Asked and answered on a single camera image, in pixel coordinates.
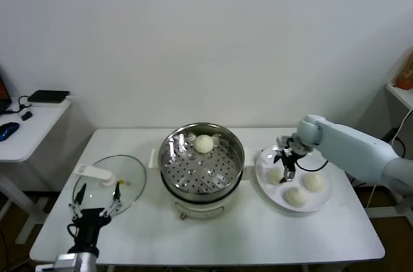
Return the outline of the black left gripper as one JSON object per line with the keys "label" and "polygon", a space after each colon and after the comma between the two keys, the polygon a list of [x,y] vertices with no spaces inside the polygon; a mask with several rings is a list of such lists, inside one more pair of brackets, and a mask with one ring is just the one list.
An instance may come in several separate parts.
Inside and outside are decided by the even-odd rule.
{"label": "black left gripper", "polygon": [[74,240],[74,245],[67,253],[91,253],[99,255],[97,240],[101,228],[108,225],[123,206],[119,182],[116,184],[112,201],[106,208],[82,209],[86,183],[77,192],[73,202],[68,207],[72,214],[72,223],[67,225],[67,231]]}

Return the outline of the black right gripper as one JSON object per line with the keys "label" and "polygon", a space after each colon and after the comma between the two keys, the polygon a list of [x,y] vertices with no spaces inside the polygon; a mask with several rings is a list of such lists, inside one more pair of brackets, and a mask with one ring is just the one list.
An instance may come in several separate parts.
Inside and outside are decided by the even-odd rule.
{"label": "black right gripper", "polygon": [[279,160],[284,167],[284,172],[279,183],[282,184],[293,181],[296,174],[296,154],[291,148],[279,147],[278,152],[274,155],[273,163]]}

